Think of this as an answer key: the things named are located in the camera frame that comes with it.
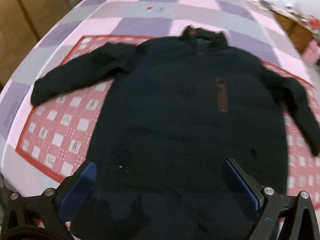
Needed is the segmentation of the dark navy padded jacket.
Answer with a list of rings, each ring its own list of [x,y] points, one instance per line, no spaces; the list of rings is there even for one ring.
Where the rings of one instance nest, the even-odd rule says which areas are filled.
[[[38,79],[31,103],[110,77],[87,151],[97,179],[71,222],[80,239],[244,239],[253,224],[225,184],[223,161],[284,194],[283,109],[319,154],[304,87],[200,28],[106,44]]]

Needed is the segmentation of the pink hot water bag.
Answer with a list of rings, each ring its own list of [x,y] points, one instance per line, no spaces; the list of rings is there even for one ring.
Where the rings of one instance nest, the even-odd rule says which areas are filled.
[[[314,65],[319,59],[318,41],[312,40],[302,54],[303,61],[309,66]]]

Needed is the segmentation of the wooden nightstand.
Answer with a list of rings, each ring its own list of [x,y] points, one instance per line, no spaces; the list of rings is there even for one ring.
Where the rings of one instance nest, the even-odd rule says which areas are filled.
[[[275,7],[272,7],[270,11],[289,37],[295,49],[300,54],[303,54],[309,43],[314,39],[315,32],[288,12],[276,9]]]

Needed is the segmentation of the wooden wardrobe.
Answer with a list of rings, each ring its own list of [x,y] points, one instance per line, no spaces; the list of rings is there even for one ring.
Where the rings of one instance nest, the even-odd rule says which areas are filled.
[[[1,0],[1,86],[41,38],[71,10],[69,0]]]

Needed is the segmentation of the pink purple checkered bedsheet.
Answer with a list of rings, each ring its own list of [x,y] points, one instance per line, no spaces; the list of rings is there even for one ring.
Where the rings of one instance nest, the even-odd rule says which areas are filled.
[[[106,42],[139,44],[179,35],[191,25],[223,31],[271,70],[306,88],[315,116],[319,95],[289,37],[257,0],[84,0],[30,51],[1,93],[1,171],[20,194],[33,196],[74,172],[111,82],[60,96],[32,108],[35,80]]]

